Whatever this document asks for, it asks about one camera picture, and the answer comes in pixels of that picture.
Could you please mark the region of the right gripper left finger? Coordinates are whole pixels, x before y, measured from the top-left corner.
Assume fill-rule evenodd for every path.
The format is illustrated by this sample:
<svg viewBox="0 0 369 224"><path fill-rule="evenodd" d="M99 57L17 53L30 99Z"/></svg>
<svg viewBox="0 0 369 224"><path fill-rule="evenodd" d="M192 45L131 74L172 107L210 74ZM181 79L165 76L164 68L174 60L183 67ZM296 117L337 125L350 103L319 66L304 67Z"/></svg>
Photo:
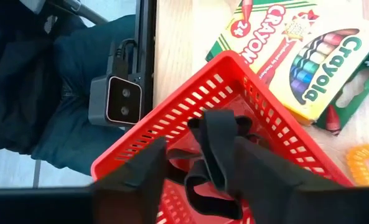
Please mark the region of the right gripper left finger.
<svg viewBox="0 0 369 224"><path fill-rule="evenodd" d="M154 224L167 172L166 140L145 149L91 185L93 222Z"/></svg>

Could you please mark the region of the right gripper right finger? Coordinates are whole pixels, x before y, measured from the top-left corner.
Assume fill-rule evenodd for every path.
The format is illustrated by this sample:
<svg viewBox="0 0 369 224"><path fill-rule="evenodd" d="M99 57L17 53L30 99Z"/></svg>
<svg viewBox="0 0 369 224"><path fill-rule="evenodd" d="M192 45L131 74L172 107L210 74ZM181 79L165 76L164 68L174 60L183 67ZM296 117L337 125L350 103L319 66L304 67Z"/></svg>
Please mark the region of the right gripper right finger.
<svg viewBox="0 0 369 224"><path fill-rule="evenodd" d="M355 223L344 187L234 137L227 187L248 202L256 223Z"/></svg>

